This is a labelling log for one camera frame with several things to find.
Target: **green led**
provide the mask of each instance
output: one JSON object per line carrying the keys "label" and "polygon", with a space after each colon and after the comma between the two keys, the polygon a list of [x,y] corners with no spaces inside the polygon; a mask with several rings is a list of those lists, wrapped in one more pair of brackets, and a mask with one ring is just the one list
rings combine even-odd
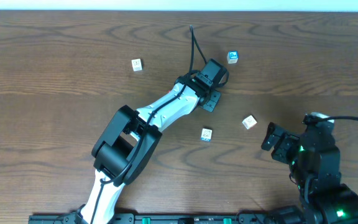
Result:
{"label": "green led", "polygon": [[338,211],[336,211],[336,215],[337,215],[338,217],[345,217],[345,216],[346,216],[346,214],[343,212],[343,210],[338,210]]}

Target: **white background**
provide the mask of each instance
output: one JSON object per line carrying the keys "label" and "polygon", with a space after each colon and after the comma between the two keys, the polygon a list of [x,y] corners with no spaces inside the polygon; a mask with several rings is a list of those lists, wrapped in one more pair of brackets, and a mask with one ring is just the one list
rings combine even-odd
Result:
{"label": "white background", "polygon": [[358,12],[358,0],[0,0],[0,9]]}

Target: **wooden tabletop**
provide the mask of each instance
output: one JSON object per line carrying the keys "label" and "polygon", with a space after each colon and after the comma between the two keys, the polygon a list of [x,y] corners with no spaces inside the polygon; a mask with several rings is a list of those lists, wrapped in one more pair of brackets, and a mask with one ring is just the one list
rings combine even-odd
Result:
{"label": "wooden tabletop", "polygon": [[[91,148],[123,105],[166,94],[190,63],[190,32],[230,71],[213,113],[163,132],[117,207],[237,213],[298,205],[288,166],[261,150],[273,121],[302,133],[305,113],[358,116],[358,13],[0,11],[0,223],[86,203]],[[230,50],[239,52],[227,64]],[[144,69],[133,72],[131,60]],[[194,68],[203,68],[195,53]],[[241,121],[254,115],[246,130]],[[201,129],[213,129],[211,142]],[[358,123],[337,121],[342,181],[358,194]]]}

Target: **cube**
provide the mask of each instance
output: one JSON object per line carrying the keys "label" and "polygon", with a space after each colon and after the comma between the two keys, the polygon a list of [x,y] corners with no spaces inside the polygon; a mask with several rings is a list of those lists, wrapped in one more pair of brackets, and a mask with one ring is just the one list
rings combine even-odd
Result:
{"label": "cube", "polygon": [[134,68],[134,72],[142,70],[142,62],[140,59],[132,60],[132,68]]}
{"label": "cube", "polygon": [[227,54],[228,63],[237,63],[238,59],[239,59],[239,54],[236,51],[232,51]]}
{"label": "cube", "polygon": [[211,141],[212,130],[203,128],[201,132],[201,140],[203,141]]}
{"label": "cube", "polygon": [[242,124],[247,128],[250,129],[256,124],[256,120],[252,115],[249,115],[246,119],[242,121]]}

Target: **wooden table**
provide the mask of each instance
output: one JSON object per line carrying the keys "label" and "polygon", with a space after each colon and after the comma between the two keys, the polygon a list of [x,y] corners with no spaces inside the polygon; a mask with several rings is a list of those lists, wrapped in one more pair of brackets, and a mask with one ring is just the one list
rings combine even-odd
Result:
{"label": "wooden table", "polygon": [[[301,133],[303,115],[358,116],[358,14],[0,11],[0,223],[86,203],[91,148],[123,105],[145,106],[188,71],[189,24],[229,83],[213,113],[163,133],[118,208],[236,213],[298,204],[288,167],[260,149],[273,121]],[[227,52],[240,59],[228,65]],[[131,60],[144,69],[133,72]],[[196,53],[195,68],[203,68]],[[254,115],[246,130],[241,121]],[[211,142],[201,129],[213,129]],[[342,181],[358,194],[358,123],[338,121]]]}

